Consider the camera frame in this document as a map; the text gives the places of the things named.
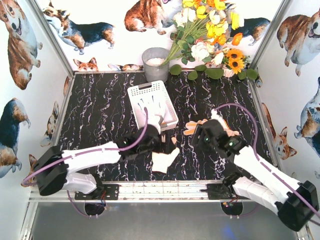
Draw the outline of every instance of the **basket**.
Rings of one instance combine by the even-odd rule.
[[[161,97],[165,101],[165,115],[163,118],[163,123],[160,125],[161,132],[174,129],[178,123],[178,116],[168,95],[164,82],[161,80],[128,88],[128,95],[138,129],[144,126],[144,123],[139,119],[145,119],[140,111],[138,102],[141,98],[150,98],[154,94]]]

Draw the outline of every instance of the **black marble tabletop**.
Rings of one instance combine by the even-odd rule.
[[[60,132],[61,149],[98,146],[137,131],[127,90],[146,82],[143,72],[77,74]],[[177,138],[180,148],[167,173],[151,171],[151,154],[133,161],[92,167],[82,173],[99,174],[103,181],[176,181],[221,180],[241,171],[215,152],[193,149],[192,137],[183,134],[186,123],[209,119],[211,110],[225,103],[240,104],[253,114],[259,127],[257,152],[271,162],[247,83],[228,78],[212,80],[204,74],[196,81],[189,81],[187,72],[182,72],[180,76],[170,76],[165,86],[179,119],[170,133]],[[234,106],[223,108],[220,113],[232,130],[238,130],[253,144],[253,123],[246,113]]]

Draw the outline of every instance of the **gray panel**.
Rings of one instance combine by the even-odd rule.
[[[83,210],[84,204],[78,204]],[[112,203],[99,219],[70,203],[39,203],[33,240],[296,240],[264,207],[230,219],[220,203]],[[244,203],[244,213],[255,203]]]

